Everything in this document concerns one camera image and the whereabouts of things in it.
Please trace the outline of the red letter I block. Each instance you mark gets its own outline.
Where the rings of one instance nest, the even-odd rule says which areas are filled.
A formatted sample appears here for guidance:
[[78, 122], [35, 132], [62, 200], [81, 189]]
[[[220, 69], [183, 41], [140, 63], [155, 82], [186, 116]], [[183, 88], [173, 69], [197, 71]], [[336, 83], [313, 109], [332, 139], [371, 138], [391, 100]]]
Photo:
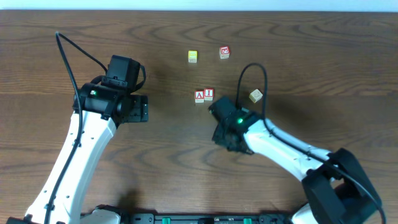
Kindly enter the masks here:
[[204, 100], [205, 101], [213, 101], [214, 98], [214, 89], [205, 88], [204, 89]]

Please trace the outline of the red letter A block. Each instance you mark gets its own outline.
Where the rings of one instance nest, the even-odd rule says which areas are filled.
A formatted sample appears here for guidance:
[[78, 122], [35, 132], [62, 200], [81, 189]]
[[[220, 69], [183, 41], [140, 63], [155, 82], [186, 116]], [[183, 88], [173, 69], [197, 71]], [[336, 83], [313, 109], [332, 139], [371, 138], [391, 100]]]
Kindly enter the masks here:
[[204, 100], [205, 100], [204, 91], [203, 90], [195, 91], [195, 103], [203, 103]]

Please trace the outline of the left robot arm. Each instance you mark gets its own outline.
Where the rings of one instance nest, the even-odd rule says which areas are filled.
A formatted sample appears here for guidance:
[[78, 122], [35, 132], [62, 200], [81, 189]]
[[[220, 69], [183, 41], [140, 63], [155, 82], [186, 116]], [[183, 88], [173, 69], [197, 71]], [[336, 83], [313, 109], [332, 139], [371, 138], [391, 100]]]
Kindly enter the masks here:
[[42, 191], [23, 218], [10, 217], [7, 224], [129, 223], [128, 213], [110, 205], [86, 215], [81, 210], [98, 161], [119, 125], [148, 121], [148, 97], [86, 83], [73, 109], [68, 136]]

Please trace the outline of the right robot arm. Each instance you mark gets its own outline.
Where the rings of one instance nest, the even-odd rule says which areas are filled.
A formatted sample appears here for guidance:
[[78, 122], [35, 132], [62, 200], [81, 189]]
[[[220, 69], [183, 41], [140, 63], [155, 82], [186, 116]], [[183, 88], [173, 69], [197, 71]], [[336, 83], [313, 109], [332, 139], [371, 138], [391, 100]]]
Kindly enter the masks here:
[[209, 108], [218, 122], [213, 141], [229, 151], [260, 154], [291, 173], [301, 184], [307, 204], [292, 223], [364, 223], [379, 212], [381, 199], [358, 162], [346, 149], [330, 152], [283, 132], [260, 114], [235, 107]]

